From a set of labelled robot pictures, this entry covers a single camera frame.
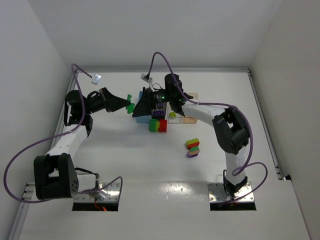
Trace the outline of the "purple rounded lego brick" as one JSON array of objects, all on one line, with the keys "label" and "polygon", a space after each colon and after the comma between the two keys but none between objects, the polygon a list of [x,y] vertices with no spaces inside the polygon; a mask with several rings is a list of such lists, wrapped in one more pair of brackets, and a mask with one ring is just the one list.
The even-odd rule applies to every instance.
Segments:
[{"label": "purple rounded lego brick", "polygon": [[159,119],[163,119],[165,118],[165,111],[163,110],[156,110],[154,113],[153,113],[153,117],[154,118],[159,118]]}]

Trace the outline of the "lime brick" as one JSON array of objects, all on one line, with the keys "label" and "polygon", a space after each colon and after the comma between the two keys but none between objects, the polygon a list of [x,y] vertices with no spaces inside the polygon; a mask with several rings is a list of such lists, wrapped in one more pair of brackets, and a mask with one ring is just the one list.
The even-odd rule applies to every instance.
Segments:
[{"label": "lime brick", "polygon": [[169,116],[170,116],[171,118],[176,118],[176,117],[177,117],[177,115],[176,115],[175,112],[170,112],[170,113],[169,113]]}]

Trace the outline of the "lime green lego stack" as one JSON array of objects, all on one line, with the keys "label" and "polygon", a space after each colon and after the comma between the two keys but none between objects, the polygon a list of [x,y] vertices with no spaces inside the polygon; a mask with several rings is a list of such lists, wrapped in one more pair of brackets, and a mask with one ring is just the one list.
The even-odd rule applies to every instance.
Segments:
[{"label": "lime green lego stack", "polygon": [[200,141],[198,138],[190,139],[185,142],[185,146],[189,151],[192,148],[198,147],[199,145],[200,145]]}]

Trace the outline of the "purple butterfly lego brick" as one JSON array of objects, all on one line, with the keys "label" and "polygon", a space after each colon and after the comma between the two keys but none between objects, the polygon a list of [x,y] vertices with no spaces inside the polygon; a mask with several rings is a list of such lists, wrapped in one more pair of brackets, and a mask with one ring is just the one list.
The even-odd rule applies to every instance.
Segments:
[{"label": "purple butterfly lego brick", "polygon": [[198,156],[199,153],[200,153],[199,150],[197,150],[197,151],[188,151],[186,156],[187,156],[188,158],[193,158],[193,157]]}]

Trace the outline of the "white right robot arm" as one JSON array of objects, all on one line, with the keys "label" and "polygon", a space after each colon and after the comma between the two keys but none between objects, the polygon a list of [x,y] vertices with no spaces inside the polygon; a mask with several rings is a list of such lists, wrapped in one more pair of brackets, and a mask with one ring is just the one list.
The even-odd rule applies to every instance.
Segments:
[{"label": "white right robot arm", "polygon": [[245,168],[249,162],[243,160],[243,152],[253,140],[247,118],[232,105],[194,101],[191,95],[184,92],[179,76],[174,73],[164,77],[164,88],[152,90],[148,87],[142,90],[132,116],[158,116],[156,111],[164,104],[169,104],[172,111],[180,116],[191,117],[213,127],[218,145],[225,152],[224,187],[234,197],[248,182]]}]

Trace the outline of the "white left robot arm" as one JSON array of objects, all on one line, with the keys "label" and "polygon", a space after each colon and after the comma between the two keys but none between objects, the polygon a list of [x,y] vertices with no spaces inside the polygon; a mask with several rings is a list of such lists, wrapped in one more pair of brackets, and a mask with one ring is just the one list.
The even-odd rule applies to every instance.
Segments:
[{"label": "white left robot arm", "polygon": [[87,97],[79,90],[72,90],[66,95],[63,122],[67,134],[33,162],[35,192],[39,200],[75,198],[80,193],[97,191],[98,174],[78,174],[73,157],[91,134],[93,113],[101,110],[112,113],[130,104],[130,101],[111,94],[105,87],[91,92]]}]

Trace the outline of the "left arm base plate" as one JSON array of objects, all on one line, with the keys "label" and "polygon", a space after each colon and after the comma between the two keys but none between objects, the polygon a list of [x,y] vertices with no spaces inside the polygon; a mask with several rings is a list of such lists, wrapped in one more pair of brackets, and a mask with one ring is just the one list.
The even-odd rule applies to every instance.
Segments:
[{"label": "left arm base plate", "polygon": [[119,206],[123,188],[123,178],[121,176],[116,177],[111,182],[101,182],[97,187],[98,189],[90,190],[92,193],[86,193],[85,191],[79,193],[73,203],[81,206],[89,204],[105,209]]}]

